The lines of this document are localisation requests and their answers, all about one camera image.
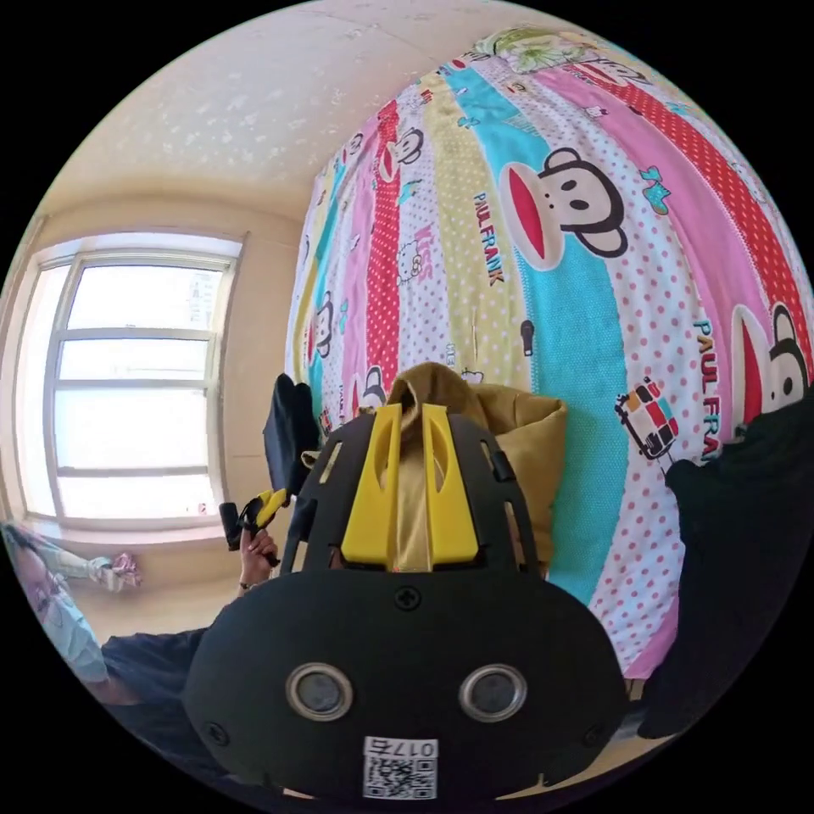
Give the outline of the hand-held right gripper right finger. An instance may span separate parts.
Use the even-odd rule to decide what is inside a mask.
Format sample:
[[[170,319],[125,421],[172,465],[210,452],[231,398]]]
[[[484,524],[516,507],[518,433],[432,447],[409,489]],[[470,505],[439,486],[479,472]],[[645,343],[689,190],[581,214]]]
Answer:
[[[428,561],[432,566],[473,562],[478,542],[445,407],[422,408]]]

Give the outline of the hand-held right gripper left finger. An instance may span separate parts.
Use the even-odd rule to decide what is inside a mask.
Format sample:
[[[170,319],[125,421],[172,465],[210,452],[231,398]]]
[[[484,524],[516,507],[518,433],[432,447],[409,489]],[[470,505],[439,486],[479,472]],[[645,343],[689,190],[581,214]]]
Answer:
[[[398,537],[401,415],[398,404],[374,413],[341,552],[354,566],[392,566]]]

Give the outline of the person's left hand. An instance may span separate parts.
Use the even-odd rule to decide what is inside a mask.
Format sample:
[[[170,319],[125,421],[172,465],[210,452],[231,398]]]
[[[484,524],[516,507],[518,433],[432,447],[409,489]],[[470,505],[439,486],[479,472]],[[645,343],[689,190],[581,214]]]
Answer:
[[[244,528],[240,537],[239,553],[241,572],[238,589],[243,594],[270,578],[275,567],[270,558],[277,562],[278,548],[273,537],[265,529],[252,534]]]

